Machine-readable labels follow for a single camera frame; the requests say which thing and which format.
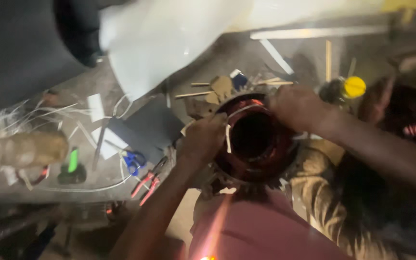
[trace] yellow cap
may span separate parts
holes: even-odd
[[[349,77],[344,81],[344,92],[347,98],[362,96],[366,88],[365,82],[359,77]]]

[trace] hand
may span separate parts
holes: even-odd
[[[221,149],[226,138],[227,114],[205,117],[191,125],[182,143],[179,160],[200,170],[210,163]]]
[[[270,97],[269,109],[285,126],[297,132],[307,131],[320,135],[333,106],[323,102],[309,88],[281,86]]]
[[[370,88],[359,106],[359,119],[376,125],[384,119],[384,110],[388,107],[395,77],[381,80]]]

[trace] brown cloth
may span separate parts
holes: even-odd
[[[345,207],[337,201],[330,184],[322,176],[332,164],[340,162],[343,153],[341,147],[327,140],[311,140],[298,158],[297,174],[290,180],[293,193],[299,194],[320,231],[357,260],[416,259],[398,255],[363,226],[347,225]]]

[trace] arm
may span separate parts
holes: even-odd
[[[174,212],[189,188],[190,180],[221,148],[225,138],[225,114],[207,117],[187,131],[176,166],[142,206],[115,244],[109,259],[146,260],[165,234]]]
[[[282,86],[271,110],[296,131],[308,131],[350,151],[380,174],[416,186],[416,145],[359,121],[306,88]]]

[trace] red shirt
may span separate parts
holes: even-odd
[[[268,193],[267,204],[230,203],[228,195],[207,210],[192,227],[189,259],[351,259],[299,217],[282,192]]]

